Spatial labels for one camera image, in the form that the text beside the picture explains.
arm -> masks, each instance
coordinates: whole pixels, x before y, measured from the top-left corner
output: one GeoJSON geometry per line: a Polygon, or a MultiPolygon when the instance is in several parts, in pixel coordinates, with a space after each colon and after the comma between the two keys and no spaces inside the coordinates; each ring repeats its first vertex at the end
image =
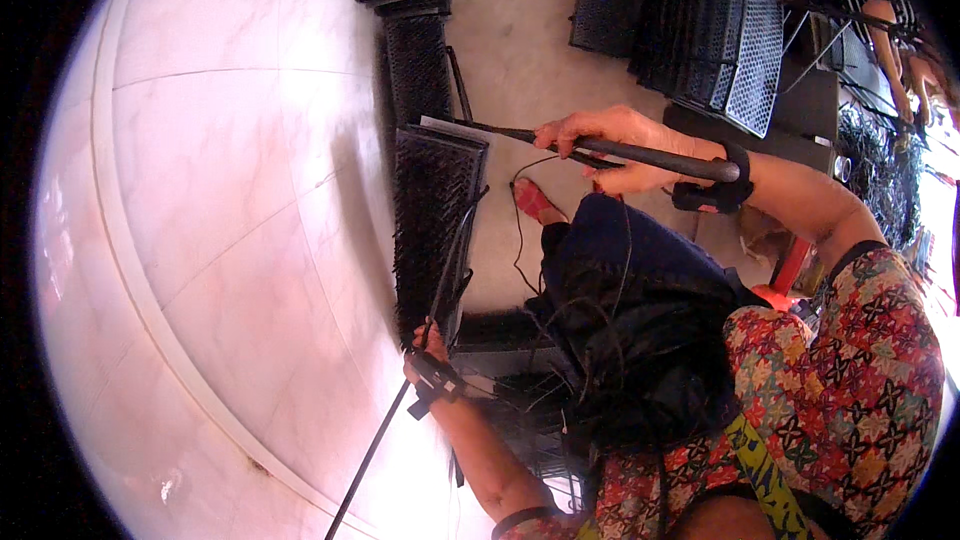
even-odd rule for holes
{"type": "MultiPolygon", "coordinates": [[[[691,138],[671,130],[628,107],[612,107],[597,113],[575,113],[540,126],[536,146],[556,143],[561,155],[569,155],[578,136],[598,135],[619,143],[711,160],[725,158],[720,144],[691,138]]],[[[642,163],[621,169],[595,172],[595,181],[610,195],[644,192],[687,180],[678,173],[642,163]]],[[[870,210],[849,190],[813,169],[777,157],[750,152],[750,181],[754,190],[747,201],[776,218],[801,238],[817,246],[818,255],[831,270],[843,255],[863,241],[884,242],[880,226],[870,210]]]]}
{"type": "MultiPolygon", "coordinates": [[[[414,343],[423,344],[423,326],[415,336],[414,343]]],[[[437,326],[430,327],[427,352],[442,363],[448,360],[437,326]]],[[[404,373],[416,383],[417,374],[409,365],[404,367],[404,373]]],[[[493,521],[500,523],[522,510],[556,508],[550,490],[523,466],[476,406],[465,399],[440,399],[430,405],[430,414],[449,438],[463,476],[493,521]]]]}
{"type": "MultiPolygon", "coordinates": [[[[862,12],[864,15],[869,15],[870,17],[875,17],[891,24],[897,22],[894,7],[887,0],[867,0],[863,5],[862,12]]],[[[882,29],[873,26],[869,26],[869,30],[876,60],[880,64],[880,68],[883,70],[887,81],[890,82],[890,91],[894,96],[896,111],[899,113],[900,118],[907,124],[913,124],[913,110],[910,109],[910,98],[906,95],[904,83],[901,81],[897,58],[894,56],[890,36],[882,29]]]]}

red object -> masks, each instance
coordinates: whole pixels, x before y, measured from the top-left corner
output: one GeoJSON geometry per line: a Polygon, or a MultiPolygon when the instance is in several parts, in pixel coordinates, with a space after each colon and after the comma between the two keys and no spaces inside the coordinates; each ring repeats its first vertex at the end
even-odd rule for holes
{"type": "Polygon", "coordinates": [[[804,261],[807,260],[807,253],[810,252],[810,242],[794,237],[793,244],[783,259],[783,266],[776,273],[776,279],[770,284],[771,290],[777,294],[786,296],[793,288],[793,283],[797,281],[800,270],[804,268],[804,261]]]}
{"type": "Polygon", "coordinates": [[[755,285],[750,288],[750,291],[770,303],[771,307],[782,313],[789,312],[800,300],[799,298],[787,298],[783,294],[774,292],[773,288],[766,284],[755,285]]]}

wrist strap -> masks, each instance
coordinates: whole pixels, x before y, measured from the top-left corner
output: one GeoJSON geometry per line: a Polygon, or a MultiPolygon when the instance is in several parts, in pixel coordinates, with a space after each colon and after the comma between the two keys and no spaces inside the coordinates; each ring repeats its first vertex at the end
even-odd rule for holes
{"type": "Polygon", "coordinates": [[[750,181],[750,154],[736,142],[719,139],[716,143],[726,150],[726,160],[738,166],[740,177],[735,182],[716,182],[709,187],[690,182],[675,184],[673,205],[677,209],[705,213],[736,213],[740,210],[740,205],[754,193],[754,184],[750,181]]]}

black handle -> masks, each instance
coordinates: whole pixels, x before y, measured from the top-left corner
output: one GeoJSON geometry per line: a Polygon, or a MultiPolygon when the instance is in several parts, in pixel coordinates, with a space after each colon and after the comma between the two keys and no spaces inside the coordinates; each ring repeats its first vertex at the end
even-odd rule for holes
{"type": "Polygon", "coordinates": [[[581,136],[574,142],[574,146],[714,182],[736,182],[740,178],[740,167],[730,161],[704,161],[666,152],[666,150],[621,144],[594,136],[581,136]]]}
{"type": "MultiPolygon", "coordinates": [[[[528,129],[518,129],[515,127],[496,127],[485,125],[475,121],[456,120],[456,124],[467,127],[482,129],[494,134],[510,136],[517,140],[522,140],[527,144],[533,144],[537,136],[528,129]]],[[[574,147],[584,150],[594,150],[604,154],[620,157],[637,163],[652,165],[668,172],[689,175],[703,180],[712,180],[714,182],[736,182],[740,178],[740,167],[735,162],[730,161],[704,161],[694,157],[685,157],[683,155],[666,152],[666,150],[656,150],[655,148],[645,148],[633,144],[621,144],[620,142],[608,139],[597,138],[596,136],[582,136],[574,142],[574,147]]],[[[557,152],[557,146],[551,145],[548,150],[557,152]]],[[[620,162],[611,162],[599,159],[586,152],[574,150],[570,153],[570,158],[574,161],[589,165],[595,170],[612,170],[622,168],[620,162]]]]}

hand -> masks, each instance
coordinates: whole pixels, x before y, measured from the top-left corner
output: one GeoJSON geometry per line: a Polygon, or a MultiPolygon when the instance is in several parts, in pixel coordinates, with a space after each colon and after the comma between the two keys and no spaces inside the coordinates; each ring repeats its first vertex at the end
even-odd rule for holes
{"type": "MultiPolygon", "coordinates": [[[[424,321],[429,322],[430,318],[427,317],[424,321]]],[[[424,330],[426,330],[426,324],[414,330],[414,346],[416,348],[424,346],[424,330]]],[[[440,336],[440,330],[437,329],[436,323],[430,326],[430,332],[427,334],[426,352],[442,364],[450,361],[450,356],[447,354],[447,344],[440,336]]],[[[413,365],[410,364],[411,359],[411,354],[403,357],[403,374],[407,376],[407,380],[410,380],[411,384],[416,384],[420,380],[420,376],[417,375],[413,365]]]]}
{"type": "MultiPolygon", "coordinates": [[[[570,156],[573,143],[580,136],[599,136],[620,144],[664,150],[688,157],[694,156],[696,148],[695,138],[676,132],[622,105],[603,111],[570,114],[537,127],[534,133],[535,147],[546,149],[557,145],[559,156],[564,159],[570,156]]],[[[604,171],[588,167],[584,174],[592,176],[600,189],[611,196],[670,186],[682,178],[679,173],[633,161],[627,162],[623,168],[604,171]]]]}

